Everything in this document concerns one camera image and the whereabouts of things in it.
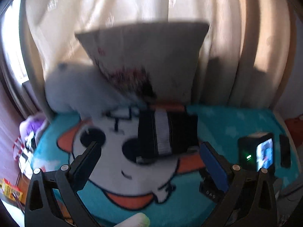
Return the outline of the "striped navy white pants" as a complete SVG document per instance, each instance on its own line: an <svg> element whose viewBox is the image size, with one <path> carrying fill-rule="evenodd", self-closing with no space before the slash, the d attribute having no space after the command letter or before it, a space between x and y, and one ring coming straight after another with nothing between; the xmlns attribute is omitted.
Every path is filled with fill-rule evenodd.
<svg viewBox="0 0 303 227"><path fill-rule="evenodd" d="M198 116L187 110L142 110L139 113L135 162L152 163L169 156L197 151Z"/></svg>

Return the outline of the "black object at bed edge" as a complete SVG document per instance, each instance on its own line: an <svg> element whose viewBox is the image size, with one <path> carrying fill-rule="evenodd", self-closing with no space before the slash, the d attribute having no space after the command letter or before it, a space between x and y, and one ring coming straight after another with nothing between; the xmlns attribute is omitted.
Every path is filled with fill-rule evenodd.
<svg viewBox="0 0 303 227"><path fill-rule="evenodd" d="M286 135L279 135L280 143L280 165L283 168L291 167L291 148L290 141Z"/></svg>

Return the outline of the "white plain pillow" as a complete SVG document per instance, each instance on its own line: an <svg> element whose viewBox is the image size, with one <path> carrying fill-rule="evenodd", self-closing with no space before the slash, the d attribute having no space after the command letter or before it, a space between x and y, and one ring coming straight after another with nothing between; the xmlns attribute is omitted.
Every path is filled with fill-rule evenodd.
<svg viewBox="0 0 303 227"><path fill-rule="evenodd" d="M54 112L77 112L82 118L99 118L107 111L132 104L96 66L79 63L58 64L45 80L45 95Z"/></svg>

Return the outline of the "cream floral pillow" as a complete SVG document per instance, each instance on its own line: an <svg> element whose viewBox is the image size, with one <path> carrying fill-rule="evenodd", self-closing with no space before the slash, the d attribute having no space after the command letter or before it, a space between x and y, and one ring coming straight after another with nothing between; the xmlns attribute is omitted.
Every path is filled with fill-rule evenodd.
<svg viewBox="0 0 303 227"><path fill-rule="evenodd" d="M136 23L77 33L107 80L144 101L191 100L204 22Z"/></svg>

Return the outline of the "beige curtain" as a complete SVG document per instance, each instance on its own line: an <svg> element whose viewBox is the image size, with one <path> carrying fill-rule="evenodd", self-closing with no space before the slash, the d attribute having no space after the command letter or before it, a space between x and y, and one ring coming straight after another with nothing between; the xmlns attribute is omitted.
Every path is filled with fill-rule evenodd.
<svg viewBox="0 0 303 227"><path fill-rule="evenodd" d="M21 0L21 50L48 119L120 106L274 108L296 27L287 0Z"/></svg>

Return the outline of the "turquoise star cartoon blanket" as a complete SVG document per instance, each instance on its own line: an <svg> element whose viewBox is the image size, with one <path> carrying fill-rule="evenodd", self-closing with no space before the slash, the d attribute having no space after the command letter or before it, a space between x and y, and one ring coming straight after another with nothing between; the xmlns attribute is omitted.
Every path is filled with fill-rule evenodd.
<svg viewBox="0 0 303 227"><path fill-rule="evenodd" d="M291 152L290 168L280 165L279 135L284 128L272 111L220 106L189 106L187 111L198 116L198 137L233 164L238 163L240 137L273 133L276 176L284 186L299 176L295 151ZM45 172L58 170L84 152L81 137L97 133L104 143L102 155L79 197L99 223L117 224L140 212L151 226L200 226L215 207L199 191L204 169L200 156L183 155L150 165L132 162L122 147L137 140L138 123L134 109L94 121L82 121L76 114L58 115L38 143L31 166Z"/></svg>

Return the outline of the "yellow box on floor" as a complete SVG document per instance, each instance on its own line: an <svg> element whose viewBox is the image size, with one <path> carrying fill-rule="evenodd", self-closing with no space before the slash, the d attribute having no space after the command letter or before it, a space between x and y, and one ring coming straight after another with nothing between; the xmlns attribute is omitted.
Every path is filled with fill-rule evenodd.
<svg viewBox="0 0 303 227"><path fill-rule="evenodd" d="M20 202L22 201L23 193L20 191L20 189L17 186L12 185L5 178L1 178L0 185L1 185L1 191L4 193L4 195L7 198L13 201L16 201L16 199L18 199Z"/></svg>

